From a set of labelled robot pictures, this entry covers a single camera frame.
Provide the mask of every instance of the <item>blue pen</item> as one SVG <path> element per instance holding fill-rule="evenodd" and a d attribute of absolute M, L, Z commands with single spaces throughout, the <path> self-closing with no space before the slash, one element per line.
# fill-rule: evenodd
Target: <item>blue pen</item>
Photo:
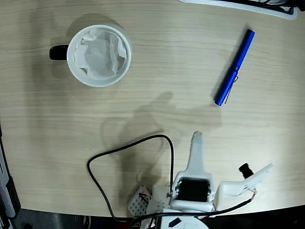
<path fill-rule="evenodd" d="M 241 46 L 239 47 L 239 50 L 235 56 L 235 59 L 228 70 L 224 81 L 219 88 L 216 97 L 215 97 L 215 103 L 219 106 L 224 105 L 228 99 L 229 93 L 231 91 L 231 88 L 233 86 L 233 83 L 238 79 L 237 73 L 240 69 L 240 66 L 242 65 L 244 61 L 244 57 L 247 54 L 247 51 L 250 47 L 250 44 L 252 42 L 252 39 L 254 37 L 255 32 L 252 30 L 247 30 L 243 42 Z"/>

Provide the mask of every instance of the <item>white plastic bracket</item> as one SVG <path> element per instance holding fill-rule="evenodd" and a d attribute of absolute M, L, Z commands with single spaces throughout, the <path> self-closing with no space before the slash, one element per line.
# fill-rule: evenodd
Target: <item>white plastic bracket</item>
<path fill-rule="evenodd" d="M 210 183 L 210 194 L 208 196 L 207 202 L 195 202 L 195 201 L 185 201 L 177 200 L 177 187 L 182 178 L 190 179 L 202 179 L 208 180 Z M 203 138 L 202 133 L 196 131 L 193 134 L 189 161 L 185 171 L 180 171 L 173 182 L 172 198 L 170 202 L 171 209 L 175 210 L 198 210 L 198 211 L 211 211 L 213 209 L 212 200 L 215 195 L 215 188 L 213 177 L 211 174 L 206 173 L 203 166 Z"/>
<path fill-rule="evenodd" d="M 163 212 L 180 212 L 176 210 L 165 209 Z M 160 217 L 161 229 L 209 229 L 202 221 L 196 217 Z"/>
<path fill-rule="evenodd" d="M 272 167 L 273 165 L 269 164 L 243 181 L 221 181 L 213 201 L 216 209 L 220 208 L 224 197 L 236 197 L 247 190 L 254 190 Z"/>

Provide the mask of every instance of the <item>white mug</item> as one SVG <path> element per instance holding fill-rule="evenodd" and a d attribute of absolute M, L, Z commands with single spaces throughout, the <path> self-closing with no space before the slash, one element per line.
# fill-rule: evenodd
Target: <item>white mug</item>
<path fill-rule="evenodd" d="M 122 39 L 126 47 L 127 59 L 125 65 L 117 72 L 115 76 L 107 79 L 93 79 L 88 77 L 87 73 L 83 69 L 76 66 L 74 60 L 74 52 L 82 36 L 87 32 L 95 29 L 107 29 L 117 34 Z M 56 61 L 67 60 L 68 67 L 71 73 L 75 76 L 76 79 L 78 79 L 80 82 L 84 83 L 85 85 L 92 87 L 106 87 L 118 82 L 126 74 L 132 60 L 132 44 L 130 38 L 127 36 L 126 32 L 120 26 L 113 24 L 91 25 L 82 29 L 77 34 L 75 34 L 72 40 L 70 41 L 69 45 L 57 45 L 52 47 L 50 49 L 49 54 L 50 54 L 50 59 L 52 60 L 56 60 Z"/>

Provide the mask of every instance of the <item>white breadboard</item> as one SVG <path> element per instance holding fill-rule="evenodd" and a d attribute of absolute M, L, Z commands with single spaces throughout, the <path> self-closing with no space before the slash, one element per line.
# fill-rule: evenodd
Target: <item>white breadboard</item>
<path fill-rule="evenodd" d="M 145 186 L 140 186 L 128 202 L 130 214 L 135 216 L 146 215 L 146 210 L 152 196 Z"/>

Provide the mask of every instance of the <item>black cable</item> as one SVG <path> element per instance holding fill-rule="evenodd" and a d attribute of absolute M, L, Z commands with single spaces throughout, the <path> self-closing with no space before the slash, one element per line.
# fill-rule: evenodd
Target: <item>black cable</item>
<path fill-rule="evenodd" d="M 231 208 L 227 208 L 224 210 L 220 210 L 220 211 L 211 211 L 211 212 L 163 212 L 163 213 L 154 213 L 154 214 L 149 214 L 149 215 L 145 215 L 145 216 L 140 216 L 138 218 L 135 218 L 133 221 L 131 221 L 130 225 L 129 225 L 129 229 L 132 229 L 134 225 L 136 225 L 137 223 L 145 220 L 145 219 L 151 219 L 154 217 L 166 217 L 166 216 L 172 216 L 172 217 L 179 217 L 179 216 L 214 216 L 214 215 L 219 215 L 219 214 L 223 214 L 223 213 L 227 213 L 233 210 L 236 210 L 238 208 L 241 208 L 243 206 L 245 206 L 246 204 L 250 203 L 252 201 L 251 199 L 248 199 L 238 205 L 235 205 Z"/>
<path fill-rule="evenodd" d="M 258 1 L 252 1 L 252 0 L 222 0 L 226 2 L 234 2 L 234 3 L 240 3 L 240 4 L 246 4 L 249 6 L 257 6 L 257 7 L 263 7 L 263 8 L 278 8 L 278 7 L 294 7 L 290 0 L 287 0 L 284 3 L 280 4 L 265 4 L 265 2 L 258 2 Z"/>
<path fill-rule="evenodd" d="M 133 147 L 133 146 L 135 146 L 135 145 L 137 145 L 137 144 L 140 144 L 140 143 L 142 143 L 142 142 L 145 142 L 145 141 L 147 141 L 147 140 L 150 140 L 150 139 L 153 139 L 153 138 L 159 138 L 159 137 L 165 138 L 165 139 L 168 141 L 168 143 L 169 143 L 169 145 L 170 145 L 170 148 L 171 148 L 171 171 L 170 171 L 170 176 L 171 176 L 171 177 L 170 177 L 170 191 L 172 191 L 172 185 L 173 185 L 173 143 L 172 143 L 172 141 L 170 140 L 170 138 L 169 138 L 168 136 L 166 136 L 166 135 L 152 135 L 152 136 L 149 136 L 149 137 L 145 137 L 145 138 L 143 138 L 143 139 L 141 139 L 141 140 L 139 140 L 139 141 L 136 141 L 136 142 L 134 142 L 134 143 L 131 143 L 131 144 L 129 144 L 129 145 L 126 145 L 126 146 L 123 146 L 123 147 L 120 147 L 120 148 L 117 148 L 117 149 L 113 149 L 113 150 L 107 151 L 107 152 L 105 152 L 105 153 L 97 154 L 97 155 L 91 157 L 91 158 L 88 160 L 88 162 L 87 162 L 87 169 L 88 169 L 89 175 L 91 176 L 91 178 L 92 178 L 92 180 L 94 181 L 95 185 L 97 186 L 97 188 L 100 190 L 101 194 L 103 195 L 103 197 L 104 197 L 104 199 L 105 199 L 105 201 L 106 201 L 108 210 L 109 210 L 109 212 L 110 212 L 112 218 L 113 218 L 115 221 L 117 221 L 117 222 L 126 222 L 126 221 L 118 220 L 118 219 L 115 217 L 115 215 L 114 215 L 114 213 L 113 213 L 113 211 L 112 211 L 110 202 L 109 202 L 109 200 L 108 200 L 108 198 L 107 198 L 107 196 L 106 196 L 104 190 L 102 189 L 102 187 L 100 186 L 100 184 L 98 183 L 98 181 L 95 179 L 95 177 L 94 177 L 94 175 L 93 175 L 93 173 L 92 173 L 92 171 L 91 171 L 90 163 L 91 163 L 94 159 L 97 159 L 98 157 L 105 156 L 105 155 L 108 155 L 108 154 L 112 154 L 112 153 L 115 153 L 115 152 L 118 152 L 118 151 L 121 151 L 121 150 L 125 150 L 125 149 L 128 149 L 128 148 L 130 148 L 130 147 Z"/>
<path fill-rule="evenodd" d="M 267 4 L 268 2 L 270 2 L 271 0 L 267 0 L 267 1 L 264 1 L 262 2 L 263 5 Z"/>

